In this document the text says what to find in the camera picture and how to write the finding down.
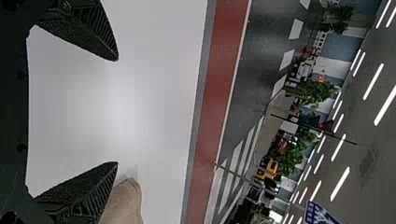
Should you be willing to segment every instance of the blue sign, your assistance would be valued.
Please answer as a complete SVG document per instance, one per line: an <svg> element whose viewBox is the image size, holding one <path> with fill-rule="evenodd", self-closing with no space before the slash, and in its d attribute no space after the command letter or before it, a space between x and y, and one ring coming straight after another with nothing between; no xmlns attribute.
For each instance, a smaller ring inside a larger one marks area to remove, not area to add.
<svg viewBox="0 0 396 224"><path fill-rule="evenodd" d="M305 209L306 224L341 224L328 213L320 204L308 202Z"/></svg>

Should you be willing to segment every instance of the red stripe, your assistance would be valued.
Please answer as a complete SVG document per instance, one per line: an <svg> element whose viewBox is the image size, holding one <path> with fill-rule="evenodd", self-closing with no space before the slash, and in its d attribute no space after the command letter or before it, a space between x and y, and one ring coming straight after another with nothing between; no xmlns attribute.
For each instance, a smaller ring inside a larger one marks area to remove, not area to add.
<svg viewBox="0 0 396 224"><path fill-rule="evenodd" d="M213 162L238 57L248 0L218 0L205 81L204 104L195 149L187 224L202 224L213 179Z"/></svg>

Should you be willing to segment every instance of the yellow object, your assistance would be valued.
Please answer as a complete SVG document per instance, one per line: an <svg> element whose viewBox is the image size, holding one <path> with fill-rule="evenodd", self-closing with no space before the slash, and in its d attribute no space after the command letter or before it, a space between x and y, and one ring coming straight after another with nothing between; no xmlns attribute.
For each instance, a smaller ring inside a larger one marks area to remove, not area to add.
<svg viewBox="0 0 396 224"><path fill-rule="evenodd" d="M267 164L267 167L265 169L265 173L264 174L257 174L257 177L260 178L260 179L264 179L265 177L270 178L270 179L274 179L274 177L276 175L277 167L278 167L277 162L274 162L274 160L271 159L268 162L268 164Z"/></svg>

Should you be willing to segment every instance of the potted plant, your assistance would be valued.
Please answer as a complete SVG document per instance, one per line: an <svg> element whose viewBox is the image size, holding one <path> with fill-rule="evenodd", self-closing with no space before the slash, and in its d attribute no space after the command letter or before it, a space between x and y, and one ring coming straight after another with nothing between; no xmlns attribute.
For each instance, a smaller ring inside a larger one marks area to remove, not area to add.
<svg viewBox="0 0 396 224"><path fill-rule="evenodd" d="M348 27L350 20L354 14L356 5L327 7L323 22L319 26L319 30L323 32L334 32L341 35Z"/></svg>
<svg viewBox="0 0 396 224"><path fill-rule="evenodd" d="M311 108L318 108L319 103L327 100L337 89L330 82L317 82L308 79L296 88L285 86L284 90L288 95L302 99L301 105L309 105Z"/></svg>
<svg viewBox="0 0 396 224"><path fill-rule="evenodd" d="M277 154L276 161L279 164L278 172L283 176L292 175L296 165L303 162L303 151L318 141L318 137L309 131L301 131L296 136L296 141L288 144L286 155Z"/></svg>

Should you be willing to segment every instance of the ceiling light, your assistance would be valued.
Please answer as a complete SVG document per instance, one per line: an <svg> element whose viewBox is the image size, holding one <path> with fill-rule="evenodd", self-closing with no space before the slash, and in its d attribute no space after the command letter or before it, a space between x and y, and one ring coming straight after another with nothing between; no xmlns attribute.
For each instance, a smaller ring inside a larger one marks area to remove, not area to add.
<svg viewBox="0 0 396 224"><path fill-rule="evenodd" d="M287 213L286 216L285 216L285 219L283 219L283 224L286 223L286 220L288 219L288 217L289 217L289 213Z"/></svg>
<svg viewBox="0 0 396 224"><path fill-rule="evenodd" d="M332 200L334 200L335 196L338 193L338 190L340 190L340 188L343 186L344 182L347 179L347 176L349 175L349 166L346 168L346 170L344 171L343 175L341 176L341 179L338 181L337 186L335 186L335 189L332 191L332 195L330 196L330 202L332 202Z"/></svg>
<svg viewBox="0 0 396 224"><path fill-rule="evenodd" d="M290 220L289 220L289 224L291 224L291 222L294 220L294 215L292 215L291 217L290 217Z"/></svg>
<svg viewBox="0 0 396 224"><path fill-rule="evenodd" d="M308 178L309 172L311 172L312 165L309 166L308 170L306 171L306 174L304 176L304 181Z"/></svg>
<svg viewBox="0 0 396 224"><path fill-rule="evenodd" d="M390 24L392 23L393 18L395 17L395 14L396 14L396 7L393 9L392 14L390 15L390 18L389 18L389 20L388 20L388 22L387 22L387 28L388 28L388 27L390 26Z"/></svg>
<svg viewBox="0 0 396 224"><path fill-rule="evenodd" d="M338 105L337 109L335 110L334 116L332 116L333 120L335 120L335 118L337 118L338 111L340 110L342 104L343 104L343 101L340 101L340 104Z"/></svg>
<svg viewBox="0 0 396 224"><path fill-rule="evenodd" d="M294 197L294 194L291 194L291 197L290 197L290 202L292 202L292 201L293 201L293 197Z"/></svg>
<svg viewBox="0 0 396 224"><path fill-rule="evenodd" d="M384 20L384 16L385 16L385 14L386 14L387 11L388 11L388 8L389 8L389 5L390 5L391 2L392 2L392 0L389 0L389 1L387 2L387 5L385 6L385 9L384 9L384 11L382 12L381 17L379 18L379 21L378 21L378 23L376 24L375 29L378 29L379 26L381 25L382 20Z"/></svg>
<svg viewBox="0 0 396 224"><path fill-rule="evenodd" d="M341 96L341 91L338 92L337 98L335 99L335 102L332 105L332 108L335 108L335 106L337 105L338 100L340 99L340 96Z"/></svg>
<svg viewBox="0 0 396 224"><path fill-rule="evenodd" d="M296 196L294 197L293 203L296 203L299 194L300 194L300 191L297 191Z"/></svg>
<svg viewBox="0 0 396 224"><path fill-rule="evenodd" d="M375 73L375 75L374 75L374 77L373 77L373 80L370 82L369 88L367 88L366 93L364 93L364 96L363 96L363 100L364 100L364 101L365 101L365 100L367 99L367 97L369 96L370 91L371 91L371 89L373 88L373 86L374 86L376 80L378 79L379 74L381 74L381 71L382 71L383 68L384 68L384 64L381 63L381 64L379 65L378 69L376 70L376 73Z"/></svg>
<svg viewBox="0 0 396 224"><path fill-rule="evenodd" d="M364 52L363 55L361 55L361 59L359 60L358 66L356 67L355 72L353 73L353 77L356 76L356 74L358 74L359 68L361 68L361 63L363 62L365 56L366 56L366 52Z"/></svg>
<svg viewBox="0 0 396 224"><path fill-rule="evenodd" d="M343 118L344 118L344 114L342 114L342 115L340 116L340 119L338 120L337 125L335 125L334 131L333 131L334 133L337 132L338 127L340 127L340 124L341 124L341 122L343 121Z"/></svg>
<svg viewBox="0 0 396 224"><path fill-rule="evenodd" d="M301 204L301 203L303 202L303 199L304 199L305 194L306 194L307 191L308 191L308 187L306 187L306 188L304 189L304 192L303 192L303 194L301 195L301 198L300 198L300 201L298 202L298 204Z"/></svg>
<svg viewBox="0 0 396 224"><path fill-rule="evenodd" d="M297 182L297 186L299 186L300 185L300 183L301 183L301 180L303 179L303 176L304 176L304 172L301 174L301 176L300 176L300 179L298 180L298 182Z"/></svg>
<svg viewBox="0 0 396 224"><path fill-rule="evenodd" d="M335 149L334 153L332 154L332 162L335 160L335 157L338 154L338 151L340 150L341 146L344 144L344 140L346 140L347 134L344 133L343 138L340 140L340 143L338 143L337 148Z"/></svg>
<svg viewBox="0 0 396 224"><path fill-rule="evenodd" d="M352 66L350 66L350 70L351 70L351 71L353 70L353 67L355 66L355 63L356 63L356 61L358 60L359 55L361 55L361 49L359 49L358 53L356 54L355 59L353 60Z"/></svg>
<svg viewBox="0 0 396 224"><path fill-rule="evenodd" d="M319 169L319 166L321 165L321 163L322 163L322 161L323 161L323 158L324 158L324 154L321 155L321 157L320 157L320 159L319 159L319 161L318 161L317 167L315 167L314 175L317 173L317 171L318 171L318 169Z"/></svg>
<svg viewBox="0 0 396 224"><path fill-rule="evenodd" d="M393 98L395 98L396 95L396 86L393 87L392 92L390 93L390 95L388 96L387 101L384 103L384 105L382 106L381 110L379 111L378 115L376 116L375 120L374 120L374 125L377 126L379 121L381 121L382 117L384 117L385 112L387 112L388 107L390 106L390 103L392 103Z"/></svg>
<svg viewBox="0 0 396 224"><path fill-rule="evenodd" d="M320 152L320 149L323 147L324 141L326 141L326 136L324 136L323 139L322 139L322 141L320 142L320 145L319 145L319 147L318 147L317 153L319 153L319 152Z"/></svg>
<svg viewBox="0 0 396 224"><path fill-rule="evenodd" d="M314 192L312 193L311 198L309 199L309 201L313 202L315 199L315 196L317 196L318 190L320 189L321 186L321 180L319 180L317 187L315 188Z"/></svg>
<svg viewBox="0 0 396 224"><path fill-rule="evenodd" d="M309 162L311 162L312 157L314 157L314 152L315 152L315 150L313 149L312 152L311 152L311 155L309 156L309 159L308 159L307 164L308 164Z"/></svg>

